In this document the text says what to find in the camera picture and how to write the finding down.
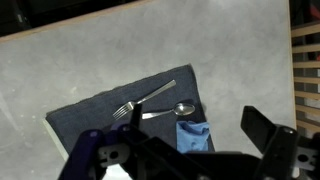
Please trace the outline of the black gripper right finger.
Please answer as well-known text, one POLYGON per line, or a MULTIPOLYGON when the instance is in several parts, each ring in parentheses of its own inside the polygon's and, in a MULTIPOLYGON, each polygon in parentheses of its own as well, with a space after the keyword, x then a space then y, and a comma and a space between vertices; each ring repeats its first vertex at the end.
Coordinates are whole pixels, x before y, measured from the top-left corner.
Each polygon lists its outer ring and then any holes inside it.
POLYGON ((301 168, 312 180, 320 180, 320 133, 311 138, 295 129, 274 124, 254 106, 245 106, 241 129, 262 154, 255 180, 293 180, 301 168))

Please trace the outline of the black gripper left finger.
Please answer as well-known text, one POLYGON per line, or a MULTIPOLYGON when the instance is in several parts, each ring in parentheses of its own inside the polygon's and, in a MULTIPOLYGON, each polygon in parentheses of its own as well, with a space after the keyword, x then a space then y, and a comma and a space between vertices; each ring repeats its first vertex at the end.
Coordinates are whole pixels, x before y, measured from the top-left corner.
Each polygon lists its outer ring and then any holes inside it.
POLYGON ((139 130, 141 105, 128 123, 104 134, 84 131, 59 175, 59 180, 102 180, 119 164, 133 180, 197 180, 199 166, 159 138, 139 130))

